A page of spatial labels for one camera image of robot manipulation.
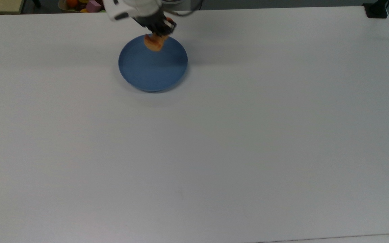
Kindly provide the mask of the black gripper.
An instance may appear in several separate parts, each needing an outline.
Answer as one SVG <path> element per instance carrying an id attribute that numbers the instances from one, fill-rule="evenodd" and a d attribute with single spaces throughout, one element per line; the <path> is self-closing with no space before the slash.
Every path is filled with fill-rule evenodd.
<path id="1" fill-rule="evenodd" d="M 152 32 L 151 38 L 161 38 L 161 35 L 169 36 L 177 26 L 176 22 L 165 16 L 163 10 L 158 10 L 150 16 L 135 17 L 134 20 Z"/>

